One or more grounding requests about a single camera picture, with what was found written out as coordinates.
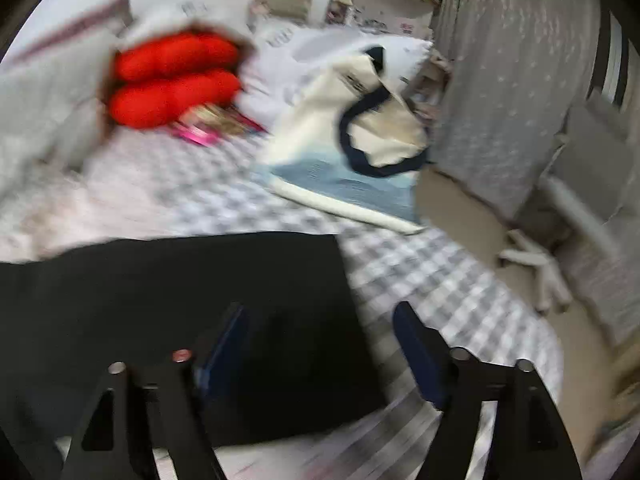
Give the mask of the black garment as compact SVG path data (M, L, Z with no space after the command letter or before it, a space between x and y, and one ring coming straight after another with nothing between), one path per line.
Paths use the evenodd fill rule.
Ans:
M316 434L385 403L332 235L114 240L1 268L1 426L23 448L68 436L113 362L145 368L218 326L248 332L205 405L214 445Z

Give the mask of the grey office chair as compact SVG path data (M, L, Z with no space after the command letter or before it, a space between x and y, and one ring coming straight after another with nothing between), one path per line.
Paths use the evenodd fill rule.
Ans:
M535 309L565 310L573 301L554 252L577 234L608 258L620 244L606 222L627 203L634 178L634 151L620 111L593 92L567 113L558 144L533 193L506 233L513 244L498 253L498 265L517 263L535 271Z

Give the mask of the checkered cherry bed sheet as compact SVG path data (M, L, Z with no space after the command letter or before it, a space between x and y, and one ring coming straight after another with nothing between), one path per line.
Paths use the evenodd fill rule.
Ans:
M450 344L531 360L551 326L444 231L401 235L268 192L254 133L198 148L122 130L1 209L1 427L34 477L115 361L160 362L242 304L252 329L206 422L233 479L409 479L438 424L393 334L408 301Z

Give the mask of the light blue folded cloth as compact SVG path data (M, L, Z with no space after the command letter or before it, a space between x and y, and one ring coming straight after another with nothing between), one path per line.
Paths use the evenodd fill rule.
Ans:
M270 192L296 204L404 235L425 229L416 210L415 172L367 177L316 153L286 164L263 162L259 172Z

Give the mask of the grey duvet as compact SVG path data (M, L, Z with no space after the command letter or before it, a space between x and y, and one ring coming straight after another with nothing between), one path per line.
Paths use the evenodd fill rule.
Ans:
M81 169L106 139L118 43L111 27L93 27L1 71L3 197L42 168Z

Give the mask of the pink snack packet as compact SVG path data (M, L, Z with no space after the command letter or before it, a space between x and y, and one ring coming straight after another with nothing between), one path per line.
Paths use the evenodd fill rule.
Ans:
M199 146L214 145L226 136L240 136L252 131L262 131L262 127L234 107L223 108L213 104L191 107L168 126L172 136Z

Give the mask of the red cushion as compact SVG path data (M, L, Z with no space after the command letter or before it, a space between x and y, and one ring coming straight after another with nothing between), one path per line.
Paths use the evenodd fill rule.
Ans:
M116 124L153 129L200 105L228 107L241 90L241 47L216 32L177 32L114 57L107 110Z

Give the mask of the grey patterned curtain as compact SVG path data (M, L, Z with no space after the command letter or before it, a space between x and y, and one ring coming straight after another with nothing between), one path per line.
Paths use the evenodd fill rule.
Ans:
M586 93L599 25L599 0L444 0L435 39L452 73L437 168L513 219Z

